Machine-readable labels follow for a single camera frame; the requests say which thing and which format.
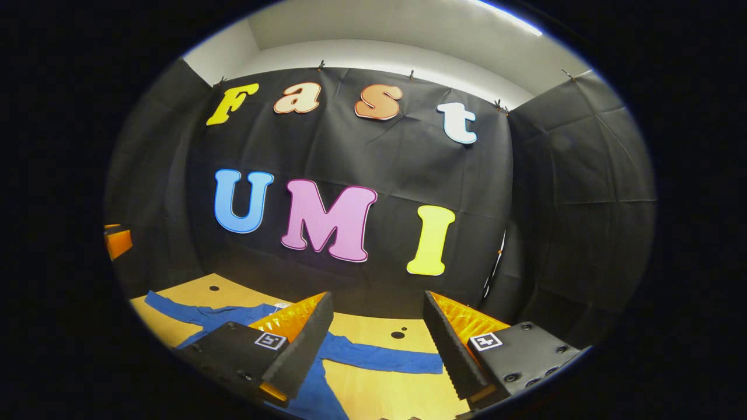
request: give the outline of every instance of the orange letter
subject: orange letter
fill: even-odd
[[[206,125],[212,126],[215,124],[223,124],[229,120],[229,110],[231,112],[236,111],[238,107],[244,103],[244,98],[247,95],[253,95],[259,90],[259,84],[252,83],[247,86],[232,87],[223,93],[223,100],[220,101],[218,108],[215,110]]]
[[[296,111],[299,114],[309,112],[319,106],[317,98],[322,87],[314,82],[294,84],[283,91],[282,98],[275,102],[275,112],[278,114],[287,114]]]
[[[356,102],[357,116],[388,120],[400,112],[400,104],[395,99],[402,99],[402,90],[396,86],[372,84],[361,92],[361,99]]]

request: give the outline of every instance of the wooden table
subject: wooden table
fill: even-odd
[[[238,285],[210,274],[165,290],[157,291],[176,303],[192,306],[257,306],[262,303],[292,303]],[[177,321],[145,304],[145,296],[131,303],[145,324],[167,346],[175,347],[202,327]],[[351,342],[395,350],[438,353],[422,319],[387,319],[335,312],[329,331]],[[395,339],[395,331],[405,334]],[[350,420],[453,420],[469,411],[444,368],[442,374],[403,374],[369,371],[342,363],[323,361],[329,387],[337,395]]]

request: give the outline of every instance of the white wall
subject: white wall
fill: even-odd
[[[463,90],[490,103],[500,99],[500,105],[509,110],[533,98],[531,93],[505,78],[467,61],[428,49],[372,40],[312,41],[265,49],[251,55],[230,76],[226,71],[226,78],[318,67],[322,60],[325,67],[381,70],[402,75],[414,70],[415,78]]]
[[[203,80],[213,85],[223,76],[233,78],[258,53],[249,21],[242,19],[192,48],[184,60]]]

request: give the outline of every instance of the blue shirt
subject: blue shirt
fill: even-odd
[[[275,306],[266,304],[253,308],[226,306],[219,309],[212,309],[208,306],[187,306],[172,302],[171,299],[159,296],[153,291],[148,292],[145,303],[166,316],[202,326],[202,331],[182,342],[176,347],[178,349],[191,345],[226,322],[233,321],[249,325],[279,310]],[[322,364],[322,360],[325,359],[357,368],[407,374],[441,374],[444,367],[441,357],[435,353],[418,353],[355,344],[346,337],[335,336],[327,332],[319,347],[317,358],[301,384],[298,396],[288,403],[288,408],[276,407],[267,402],[266,404],[307,420],[348,420],[335,393],[326,382],[326,372]]]

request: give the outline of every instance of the ceiling light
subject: ceiling light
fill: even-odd
[[[494,13],[494,14],[496,14],[496,15],[504,18],[504,19],[508,19],[514,25],[517,25],[517,26],[523,28],[524,30],[531,32],[532,34],[535,34],[537,37],[540,36],[540,35],[542,35],[542,32],[539,29],[533,27],[532,25],[526,23],[525,21],[519,19],[518,17],[513,16],[511,13],[508,13],[505,10],[501,10],[501,9],[495,7],[495,6],[492,6],[492,5],[488,4],[488,3],[485,3],[485,2],[480,1],[480,0],[465,0],[465,1],[468,1],[468,2],[470,2],[470,3],[472,3],[472,4],[476,5],[476,6],[480,6],[480,7],[482,7],[485,10],[489,10],[492,13]]]

